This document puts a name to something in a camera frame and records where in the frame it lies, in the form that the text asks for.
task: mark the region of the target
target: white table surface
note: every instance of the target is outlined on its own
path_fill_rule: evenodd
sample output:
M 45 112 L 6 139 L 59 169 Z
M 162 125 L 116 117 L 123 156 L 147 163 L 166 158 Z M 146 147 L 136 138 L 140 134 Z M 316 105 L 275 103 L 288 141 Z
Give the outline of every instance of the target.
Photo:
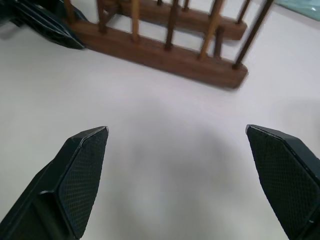
M 74 0 L 96 21 L 94 0 Z M 235 17 L 242 1 L 229 0 Z M 191 7 L 207 10 L 209 0 Z M 250 23 L 259 4 L 245 17 Z M 130 30 L 126 17 L 112 24 Z M 166 29 L 140 33 L 164 41 Z M 199 50 L 202 39 L 176 32 Z M 240 43 L 223 45 L 234 58 Z M 247 124 L 301 138 L 320 156 L 320 23 L 274 6 L 224 90 L 90 50 L 28 28 L 0 29 L 0 219 L 64 141 L 107 125 L 100 188 L 84 240 L 285 240 L 259 184 Z

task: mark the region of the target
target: wooden dowel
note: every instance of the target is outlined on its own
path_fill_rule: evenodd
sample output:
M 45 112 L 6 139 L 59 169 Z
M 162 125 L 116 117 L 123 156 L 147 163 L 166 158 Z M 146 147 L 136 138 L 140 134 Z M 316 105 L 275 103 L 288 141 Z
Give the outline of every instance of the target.
M 184 6 L 183 6 L 183 11 L 187 12 L 189 10 L 189 1 L 190 0 L 184 0 Z
M 242 4 L 242 7 L 241 7 L 241 11 L 239 13 L 239 16 L 238 16 L 238 20 L 236 21 L 237 24 L 240 24 L 242 23 L 242 20 L 245 16 L 245 13 L 248 9 L 248 6 L 249 6 L 249 3 L 251 2 L 251 0 L 244 0 L 243 4 Z
M 119 5 L 118 4 L 110 7 L 110 10 L 108 11 L 108 15 L 105 16 L 104 25 L 106 25 L 114 17 L 114 15 L 117 14 L 118 10 L 119 10 Z
M 99 32 L 105 33 L 106 32 L 106 16 L 104 11 L 104 0 L 96 0 L 96 6 L 98 9 L 98 17 L 99 17 Z
M 207 30 L 204 38 L 203 38 L 201 51 L 200 51 L 200 54 L 198 57 L 200 61 L 205 59 L 205 57 L 207 55 L 207 49 L 208 49 L 209 43 L 210 43 L 211 39 L 213 38 L 214 32 L 216 31 L 218 24 L 220 22 L 220 19 L 221 19 L 220 11 L 222 9 L 224 1 L 225 0 L 215 0 L 215 2 L 213 4 L 209 27 L 208 27 L 208 30 Z
M 140 0 L 131 0 L 132 39 L 136 43 L 139 40 L 139 15 Z
M 238 69 L 241 64 L 242 61 L 244 59 L 244 57 L 246 56 L 248 49 L 250 48 L 250 45 L 252 43 L 252 41 L 254 40 L 261 24 L 263 23 L 272 3 L 274 2 L 274 0 L 265 0 L 264 4 L 260 7 L 260 11 L 258 14 L 258 17 L 255 19 L 253 27 L 248 35 L 248 37 L 246 38 L 246 41 L 244 43 L 244 45 L 242 46 L 236 60 L 235 63 L 233 64 L 232 68 L 233 69 Z
M 222 27 L 218 27 L 215 33 L 215 44 L 213 49 L 213 56 L 215 58 L 221 58 L 221 49 L 222 49 L 223 40 L 224 40 L 224 29 Z
M 165 50 L 170 50 L 172 47 L 172 38 L 174 35 L 174 29 L 175 29 L 175 24 L 177 21 L 177 15 L 178 15 L 178 4 L 179 0 L 173 0 L 171 11 L 170 11 L 170 16 L 169 16 L 169 21 L 168 21 L 168 26 L 167 26 L 167 35 L 166 35 L 166 41 L 165 41 Z
M 72 6 L 70 0 L 64 0 L 64 7 L 66 10 L 67 20 L 69 24 L 73 24 L 76 21 L 74 7 Z

